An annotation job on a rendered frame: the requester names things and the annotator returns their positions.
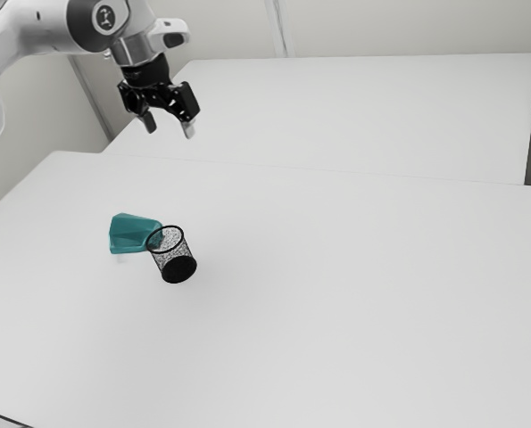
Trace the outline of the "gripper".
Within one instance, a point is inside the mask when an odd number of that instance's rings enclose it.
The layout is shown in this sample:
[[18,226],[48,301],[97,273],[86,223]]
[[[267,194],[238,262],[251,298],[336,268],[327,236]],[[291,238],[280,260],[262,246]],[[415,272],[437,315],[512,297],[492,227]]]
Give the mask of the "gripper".
[[144,124],[152,134],[156,130],[153,114],[149,107],[163,109],[173,114],[187,139],[195,135],[195,118],[201,109],[192,87],[184,81],[172,86],[170,66],[164,53],[150,62],[121,68],[123,80],[117,85],[124,108]]

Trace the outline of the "teal faceted mug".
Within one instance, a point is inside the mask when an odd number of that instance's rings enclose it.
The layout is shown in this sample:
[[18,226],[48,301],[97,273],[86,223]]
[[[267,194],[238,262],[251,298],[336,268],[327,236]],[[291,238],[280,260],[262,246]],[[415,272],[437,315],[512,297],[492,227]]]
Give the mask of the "teal faceted mug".
[[146,251],[148,236],[162,227],[162,223],[151,218],[119,213],[112,217],[109,228],[109,250],[111,254],[137,253]]

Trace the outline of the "black mesh pen holder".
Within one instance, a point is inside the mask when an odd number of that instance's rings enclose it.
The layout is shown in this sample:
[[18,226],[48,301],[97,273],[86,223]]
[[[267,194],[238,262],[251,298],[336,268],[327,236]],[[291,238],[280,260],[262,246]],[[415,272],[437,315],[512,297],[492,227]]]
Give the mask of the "black mesh pen holder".
[[155,229],[148,235],[145,247],[159,268],[162,279],[169,284],[183,283],[197,270],[197,261],[179,226]]

